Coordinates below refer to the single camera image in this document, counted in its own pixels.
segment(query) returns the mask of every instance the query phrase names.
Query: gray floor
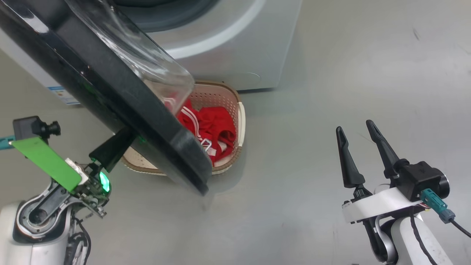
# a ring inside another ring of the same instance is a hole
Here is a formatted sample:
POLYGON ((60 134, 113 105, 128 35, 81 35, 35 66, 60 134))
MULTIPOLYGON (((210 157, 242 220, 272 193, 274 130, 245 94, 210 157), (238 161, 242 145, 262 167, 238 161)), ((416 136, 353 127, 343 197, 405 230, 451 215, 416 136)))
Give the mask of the gray floor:
MULTIPOLYGON (((200 198, 118 165, 109 215, 86 222, 89 263, 377 264, 364 228, 343 220, 352 191, 342 185, 334 135, 342 125, 372 190, 385 179, 367 119, 400 157, 447 174, 447 203, 471 229, 470 11, 464 0, 305 0, 280 86, 242 96, 247 132, 234 168, 200 198)), ((77 161, 110 136, 5 54, 0 62, 0 135, 12 133, 13 118, 58 120, 63 135, 50 144, 77 161)), ((15 150, 0 152, 0 161, 0 206, 48 183, 15 150)), ((423 217, 455 264, 471 264, 469 238, 433 212, 423 217)))

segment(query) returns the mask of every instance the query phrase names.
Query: beige plastic basket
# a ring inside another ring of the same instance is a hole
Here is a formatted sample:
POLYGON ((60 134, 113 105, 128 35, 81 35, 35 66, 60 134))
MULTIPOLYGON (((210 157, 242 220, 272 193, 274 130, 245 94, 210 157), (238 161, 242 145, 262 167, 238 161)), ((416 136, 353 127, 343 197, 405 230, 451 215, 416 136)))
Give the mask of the beige plastic basket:
MULTIPOLYGON (((239 94, 223 83, 196 82, 195 90, 190 95, 191 104, 194 109, 203 107, 224 107, 232 117, 235 125, 235 141, 232 153, 217 161, 212 169, 212 174, 226 172, 239 158, 242 152, 242 144, 245 137, 245 109, 240 101, 239 94)), ((131 170, 165 176, 165 174, 142 157, 133 148, 128 148, 122 157, 122 162, 131 170)))

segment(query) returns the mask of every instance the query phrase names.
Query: teal cable connector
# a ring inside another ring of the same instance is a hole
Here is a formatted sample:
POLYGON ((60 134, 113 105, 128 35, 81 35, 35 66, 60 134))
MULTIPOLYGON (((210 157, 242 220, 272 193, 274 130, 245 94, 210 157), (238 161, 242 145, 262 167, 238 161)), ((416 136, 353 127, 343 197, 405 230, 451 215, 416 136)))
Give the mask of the teal cable connector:
POLYGON ((0 138, 0 150, 12 149, 14 148, 10 143, 15 140, 14 135, 0 138))
POLYGON ((444 223, 449 223, 456 215, 449 209, 448 205, 431 189, 425 189, 421 192, 420 199, 430 208, 432 208, 444 223))

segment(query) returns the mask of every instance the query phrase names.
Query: glowing green led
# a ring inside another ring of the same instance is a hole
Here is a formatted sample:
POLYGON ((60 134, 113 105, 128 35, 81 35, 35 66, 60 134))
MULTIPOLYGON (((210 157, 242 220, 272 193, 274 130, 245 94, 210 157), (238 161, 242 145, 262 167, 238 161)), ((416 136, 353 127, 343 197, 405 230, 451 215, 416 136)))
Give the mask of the glowing green led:
POLYGON ((100 181, 101 181, 101 186, 103 186, 103 189, 106 192, 109 192, 110 191, 110 181, 108 180, 108 177, 103 172, 100 172, 100 181))

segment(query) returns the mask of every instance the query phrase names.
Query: green rectangular plate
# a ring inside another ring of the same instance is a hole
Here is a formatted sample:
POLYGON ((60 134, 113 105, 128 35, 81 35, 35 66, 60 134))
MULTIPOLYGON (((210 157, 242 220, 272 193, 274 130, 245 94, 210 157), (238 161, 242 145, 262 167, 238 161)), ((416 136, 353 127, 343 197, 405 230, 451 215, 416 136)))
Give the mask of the green rectangular plate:
POLYGON ((57 183, 74 194, 82 178, 40 137, 12 142, 12 145, 57 183))

